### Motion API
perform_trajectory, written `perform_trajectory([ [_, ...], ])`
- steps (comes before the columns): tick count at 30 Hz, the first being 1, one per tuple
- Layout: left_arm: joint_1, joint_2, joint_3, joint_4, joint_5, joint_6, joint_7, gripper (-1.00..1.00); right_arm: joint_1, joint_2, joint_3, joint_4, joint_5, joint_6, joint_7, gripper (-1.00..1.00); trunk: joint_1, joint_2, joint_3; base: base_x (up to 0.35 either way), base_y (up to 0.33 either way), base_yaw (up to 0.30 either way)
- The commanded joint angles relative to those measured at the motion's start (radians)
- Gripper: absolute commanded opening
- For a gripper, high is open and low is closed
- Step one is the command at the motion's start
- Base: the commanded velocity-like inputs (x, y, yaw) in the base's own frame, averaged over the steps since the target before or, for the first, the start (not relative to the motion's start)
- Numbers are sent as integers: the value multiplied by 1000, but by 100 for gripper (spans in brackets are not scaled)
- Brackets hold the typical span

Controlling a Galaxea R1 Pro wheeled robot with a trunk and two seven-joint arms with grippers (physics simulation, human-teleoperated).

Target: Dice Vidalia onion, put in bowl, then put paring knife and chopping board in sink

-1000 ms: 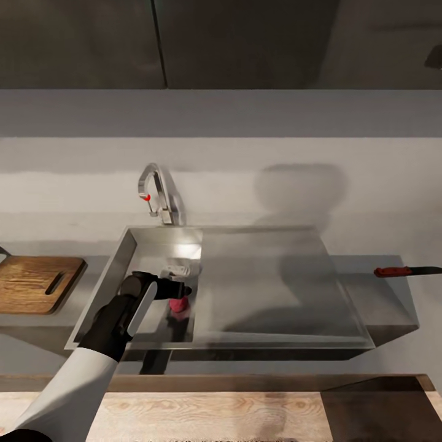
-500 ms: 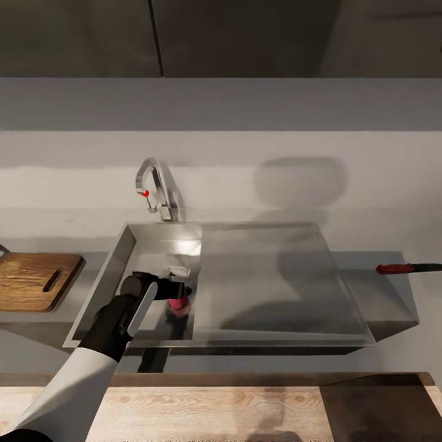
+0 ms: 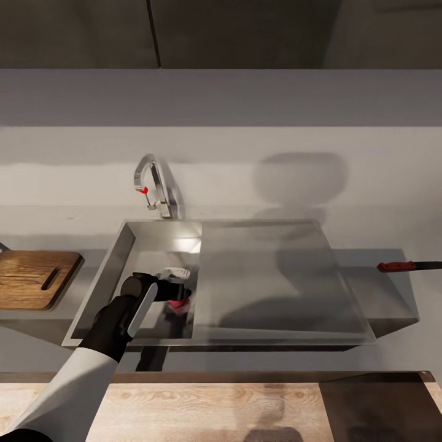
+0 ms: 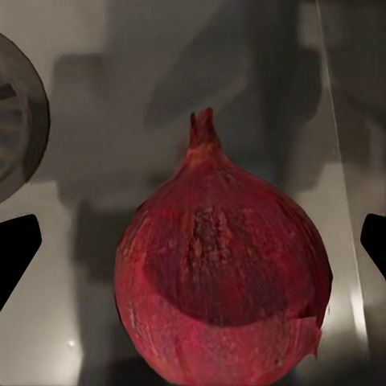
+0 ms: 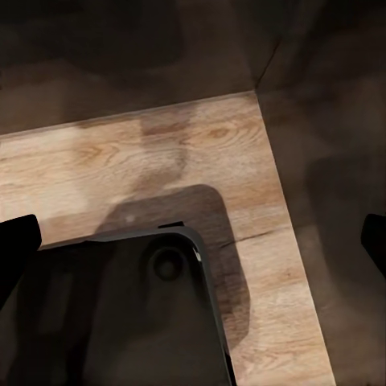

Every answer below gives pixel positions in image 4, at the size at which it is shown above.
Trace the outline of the vidalia onion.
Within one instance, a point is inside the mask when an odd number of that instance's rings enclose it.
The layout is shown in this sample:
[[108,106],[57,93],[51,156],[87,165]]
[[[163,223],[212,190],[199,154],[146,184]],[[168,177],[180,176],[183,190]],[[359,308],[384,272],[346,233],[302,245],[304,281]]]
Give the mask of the vidalia onion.
[[191,114],[182,169],[125,229],[116,308],[169,384],[270,386],[317,359],[333,273],[310,217],[235,165],[212,119]]

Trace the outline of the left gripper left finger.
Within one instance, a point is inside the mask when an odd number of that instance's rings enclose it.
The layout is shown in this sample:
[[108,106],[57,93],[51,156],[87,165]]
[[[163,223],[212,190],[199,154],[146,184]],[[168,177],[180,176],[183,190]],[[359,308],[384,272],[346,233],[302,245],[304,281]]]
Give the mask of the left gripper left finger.
[[0,223],[0,311],[41,245],[35,214]]

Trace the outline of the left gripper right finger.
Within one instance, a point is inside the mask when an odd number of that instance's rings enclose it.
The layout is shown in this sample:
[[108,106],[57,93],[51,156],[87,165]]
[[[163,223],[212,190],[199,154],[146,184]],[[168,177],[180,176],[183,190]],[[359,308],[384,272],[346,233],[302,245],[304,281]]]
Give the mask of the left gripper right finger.
[[367,214],[360,242],[386,279],[386,217]]

